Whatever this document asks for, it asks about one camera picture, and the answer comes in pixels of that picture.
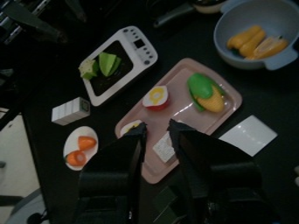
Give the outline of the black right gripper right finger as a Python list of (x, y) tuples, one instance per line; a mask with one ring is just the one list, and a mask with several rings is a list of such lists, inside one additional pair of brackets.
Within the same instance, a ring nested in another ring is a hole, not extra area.
[(281, 224), (253, 157), (175, 120), (168, 131), (188, 191), (191, 224)]

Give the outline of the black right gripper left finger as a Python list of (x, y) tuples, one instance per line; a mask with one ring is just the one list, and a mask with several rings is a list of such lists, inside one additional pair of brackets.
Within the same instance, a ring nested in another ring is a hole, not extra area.
[(79, 175), (74, 224), (138, 224), (146, 138), (142, 122), (88, 161)]

